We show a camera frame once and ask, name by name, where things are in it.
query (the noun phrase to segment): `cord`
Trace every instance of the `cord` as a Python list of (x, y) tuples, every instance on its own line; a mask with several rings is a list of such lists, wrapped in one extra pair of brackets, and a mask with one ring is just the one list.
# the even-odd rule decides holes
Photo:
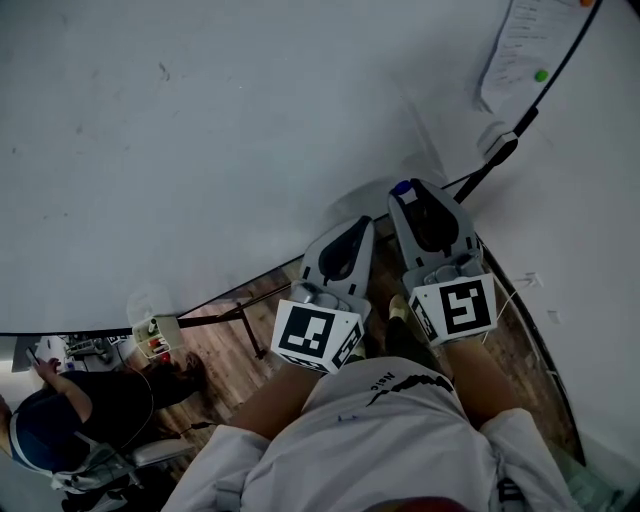
[(182, 432), (179, 432), (178, 435), (181, 436), (185, 432), (189, 432), (189, 430), (200, 430), (201, 428), (213, 427), (215, 423), (209, 423), (208, 421), (201, 421), (200, 423), (192, 423), (189, 428), (185, 428)]
[[(533, 284), (535, 283), (535, 280), (533, 279), (528, 279), (528, 283), (525, 284), (524, 286), (518, 288), (517, 290), (514, 290), (514, 292), (509, 295), (509, 298), (507, 299), (507, 301), (504, 303), (504, 305), (502, 306), (502, 309), (500, 310), (500, 313), (498, 313), (498, 318), (496, 318), (496, 322), (498, 320), (500, 320), (500, 317), (502, 316), (502, 313), (504, 313), (504, 310), (507, 309), (507, 306), (509, 305), (509, 302), (511, 302), (511, 299), (513, 299), (513, 297), (515, 296), (516, 293), (520, 293), (522, 290), (524, 290), (525, 288), (529, 288), (530, 286), (533, 286)], [(487, 336), (489, 335), (489, 331), (484, 333), (484, 336), (482, 337), (482, 344), (484, 345), (484, 342), (487, 341)]]
[(87, 469), (85, 469), (82, 473), (79, 473), (79, 475), (85, 475), (87, 473), (89, 473), (89, 471), (91, 471), (92, 469), (97, 468), (98, 466), (101, 466), (103, 464), (106, 464), (109, 460), (111, 460), (113, 457), (115, 457), (120, 450), (126, 448), (136, 437), (138, 437), (138, 434), (140, 432), (142, 432), (142, 429), (144, 427), (147, 426), (147, 423), (149, 423), (149, 421), (151, 420), (151, 417), (153, 416), (153, 411), (155, 409), (155, 402), (153, 399), (153, 391), (151, 389), (151, 384), (149, 384), (149, 381), (147, 380), (147, 378), (142, 375), (142, 373), (140, 373), (138, 370), (136, 370), (135, 368), (129, 366), (124, 359), (122, 358), (122, 354), (120, 353), (120, 345), (116, 345), (116, 352), (118, 352), (118, 356), (120, 357), (120, 361), (122, 361), (122, 364), (124, 366), (126, 366), (127, 368), (129, 368), (130, 370), (136, 372), (138, 375), (140, 375), (140, 377), (142, 377), (145, 381), (145, 383), (147, 384), (147, 387), (149, 388), (149, 395), (151, 396), (151, 410), (149, 411), (149, 415), (147, 416), (147, 419), (145, 420), (145, 422), (142, 424), (142, 426), (138, 429), (138, 431), (131, 437), (131, 439), (129, 439), (126, 443), (124, 443), (120, 448), (118, 449), (114, 449), (113, 453), (111, 455), (109, 455), (108, 457), (106, 457), (104, 460), (100, 461), (100, 462), (96, 462), (95, 464), (93, 464), (92, 466), (89, 466)]
[(129, 445), (129, 443), (131, 443), (131, 441), (133, 441), (137, 435), (142, 432), (142, 429), (144, 427), (147, 426), (147, 423), (149, 423), (149, 421), (151, 420), (151, 417), (153, 416), (153, 411), (155, 409), (155, 401), (153, 400), (153, 390), (151, 389), (151, 384), (149, 384), (149, 381), (147, 380), (147, 378), (142, 375), (142, 373), (140, 373), (138, 370), (136, 370), (135, 368), (129, 366), (127, 363), (125, 363), (124, 359), (122, 358), (122, 354), (120, 353), (120, 345), (116, 345), (116, 352), (118, 352), (118, 357), (120, 357), (120, 361), (122, 361), (122, 364), (125, 365), (127, 368), (129, 368), (130, 370), (133, 370), (134, 372), (136, 372), (138, 375), (140, 375), (140, 377), (142, 377), (145, 381), (145, 383), (147, 384), (147, 387), (149, 388), (149, 396), (151, 397), (151, 410), (149, 411), (149, 415), (147, 416), (147, 419), (145, 420), (145, 422), (142, 424), (142, 426), (138, 429), (138, 431), (133, 435), (133, 437), (131, 439), (129, 439), (126, 443), (124, 443), (120, 449), (122, 450), (123, 448), (125, 448), (126, 446)]

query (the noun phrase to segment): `seated person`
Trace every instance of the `seated person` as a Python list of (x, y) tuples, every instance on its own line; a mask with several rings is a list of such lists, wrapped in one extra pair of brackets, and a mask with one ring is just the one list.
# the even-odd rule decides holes
[(58, 375), (57, 359), (38, 359), (45, 381), (15, 413), (0, 396), (0, 447), (18, 463), (41, 471), (69, 472), (89, 454), (86, 438), (119, 450), (135, 441), (154, 410), (178, 403), (203, 384), (195, 354), (188, 369), (171, 364), (138, 373), (69, 371)]
[(284, 364), (219, 426), (164, 512), (576, 508), (531, 415), (478, 339), (455, 386), (391, 303), (388, 356), (324, 375)]

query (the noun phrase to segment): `electrical outlet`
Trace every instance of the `electrical outlet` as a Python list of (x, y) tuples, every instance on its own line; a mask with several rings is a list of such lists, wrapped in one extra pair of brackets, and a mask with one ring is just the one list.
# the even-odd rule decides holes
[(537, 272), (527, 272), (525, 278), (531, 283), (530, 288), (542, 288), (544, 283)]

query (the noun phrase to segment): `paper sheet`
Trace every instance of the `paper sheet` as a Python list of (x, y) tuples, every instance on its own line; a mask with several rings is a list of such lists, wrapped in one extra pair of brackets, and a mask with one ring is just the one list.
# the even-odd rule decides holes
[(549, 72), (554, 48), (579, 16), (579, 0), (512, 0), (480, 94), (493, 112), (519, 87)]

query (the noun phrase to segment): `person's hand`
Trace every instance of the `person's hand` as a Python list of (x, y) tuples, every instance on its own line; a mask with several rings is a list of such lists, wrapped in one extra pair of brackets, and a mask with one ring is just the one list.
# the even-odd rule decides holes
[(60, 361), (55, 357), (52, 357), (46, 363), (42, 359), (38, 358), (38, 361), (33, 365), (33, 368), (39, 377), (46, 381), (47, 377), (54, 376), (58, 373), (57, 369), (60, 364)]

